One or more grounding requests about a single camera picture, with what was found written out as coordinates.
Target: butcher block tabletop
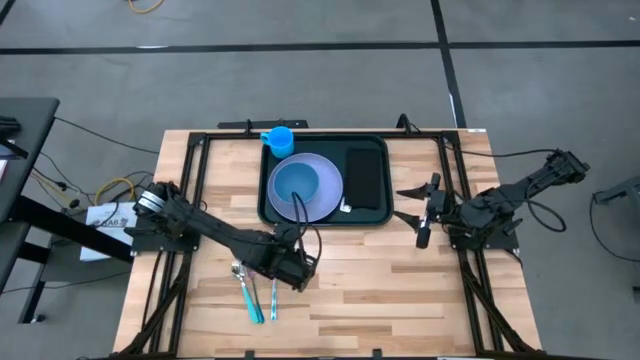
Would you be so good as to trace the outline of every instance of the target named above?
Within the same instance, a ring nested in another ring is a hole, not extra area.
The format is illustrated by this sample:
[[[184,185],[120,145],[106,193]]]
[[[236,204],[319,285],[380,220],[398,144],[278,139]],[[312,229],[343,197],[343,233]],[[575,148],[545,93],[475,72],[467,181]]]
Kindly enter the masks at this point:
[[[154,181],[180,183],[189,132],[165,132]],[[486,132],[459,133],[462,150],[491,153]],[[429,139],[386,143],[395,210],[423,214],[425,201],[395,191],[418,187],[433,172],[442,172],[436,143]],[[198,151],[188,194],[195,186]],[[270,230],[257,214],[261,151],[257,139],[212,141],[202,195],[209,214],[238,228]],[[451,151],[449,159],[459,189]],[[465,154],[464,160],[472,194],[499,185],[492,158]],[[260,357],[371,356],[377,348],[385,356],[473,355],[458,258],[441,227],[435,224],[432,231],[429,247],[422,250],[415,247],[414,231],[395,216],[379,227],[321,228],[323,252],[316,276],[302,293],[278,284],[276,321],[269,320],[271,281],[257,277],[266,317],[262,325],[249,320],[240,283],[231,274],[231,252],[202,238],[193,256],[178,356],[244,356],[246,350],[255,350]],[[309,254],[316,254],[314,231],[305,234],[304,243]],[[156,256],[144,253],[135,259],[114,351],[126,347],[140,331]],[[502,250],[486,250],[485,256],[496,305],[523,340],[539,348],[520,264]],[[474,264],[471,252],[469,258]],[[158,297],[162,262],[150,313]],[[177,259],[174,274],[179,263]],[[486,313],[479,302],[478,311],[485,347],[491,349]],[[165,317],[161,351],[167,349],[172,318],[173,308]]]

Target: white tag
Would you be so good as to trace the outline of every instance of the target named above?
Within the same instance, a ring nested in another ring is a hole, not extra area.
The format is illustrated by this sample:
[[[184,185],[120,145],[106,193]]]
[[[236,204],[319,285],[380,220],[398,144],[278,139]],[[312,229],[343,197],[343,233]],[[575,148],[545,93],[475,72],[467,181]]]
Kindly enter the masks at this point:
[[[118,204],[118,210],[115,214],[113,213],[116,209],[115,203],[91,206],[87,211],[87,220],[85,223],[95,226],[109,219],[107,223],[98,228],[98,231],[127,245],[131,245],[133,238],[124,232],[124,228],[136,226],[138,217],[135,211],[133,211],[133,205],[135,205],[135,202],[120,203]],[[109,258],[109,256],[91,249],[83,247],[80,250],[80,261],[95,261],[107,258]]]
[[[344,203],[344,196],[342,197],[342,200],[340,200],[340,211],[346,212],[346,213],[351,212],[351,206]]]

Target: table leg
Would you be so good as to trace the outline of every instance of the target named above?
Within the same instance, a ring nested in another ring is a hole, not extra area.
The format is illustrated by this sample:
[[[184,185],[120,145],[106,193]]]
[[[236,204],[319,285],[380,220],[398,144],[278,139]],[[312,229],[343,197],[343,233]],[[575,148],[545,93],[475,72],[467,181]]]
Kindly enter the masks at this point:
[[[133,263],[131,246],[93,227],[77,222],[70,217],[20,195],[13,211],[14,220],[26,221],[42,230],[74,241],[102,254]]]
[[[34,245],[28,242],[23,242],[22,245],[20,245],[18,257],[40,264],[46,264],[49,253],[51,253],[51,249]]]

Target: black table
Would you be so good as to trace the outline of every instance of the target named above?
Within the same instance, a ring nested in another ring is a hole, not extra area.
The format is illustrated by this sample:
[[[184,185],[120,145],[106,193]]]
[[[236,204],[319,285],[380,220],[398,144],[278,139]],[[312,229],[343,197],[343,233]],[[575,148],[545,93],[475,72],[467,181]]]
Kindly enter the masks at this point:
[[[60,101],[54,98],[0,98],[0,115],[15,117],[22,126],[22,130],[10,138],[29,153],[26,159],[10,160],[0,179],[0,292],[4,290],[18,258],[41,264],[20,317],[20,321],[25,323],[33,319],[45,285],[40,278],[51,255],[51,248],[25,241],[30,226],[126,263],[133,262],[129,245],[21,195],[51,130],[59,104]]]

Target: white paper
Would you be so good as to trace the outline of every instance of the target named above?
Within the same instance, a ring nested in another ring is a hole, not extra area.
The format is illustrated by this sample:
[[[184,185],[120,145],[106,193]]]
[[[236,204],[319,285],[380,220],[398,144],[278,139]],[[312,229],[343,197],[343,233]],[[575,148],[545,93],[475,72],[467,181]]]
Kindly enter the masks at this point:
[[[10,143],[14,144],[15,140],[9,140]],[[2,180],[2,175],[4,174],[4,170],[7,167],[9,160],[0,160],[0,180]]]
[[[128,203],[120,203],[118,205],[118,210],[116,213],[109,219],[109,221],[98,228],[98,231],[101,233],[107,234],[112,238],[119,240],[127,245],[131,245],[133,238],[127,235],[124,232],[125,227],[135,227],[136,221],[138,217],[133,211],[133,205],[135,202]],[[87,225],[100,225],[106,219],[113,214],[113,211],[116,208],[115,203],[104,204],[100,206],[91,206],[87,211]],[[80,260],[81,261],[95,261],[108,259],[109,256],[99,253],[97,251],[82,248],[80,251]]]

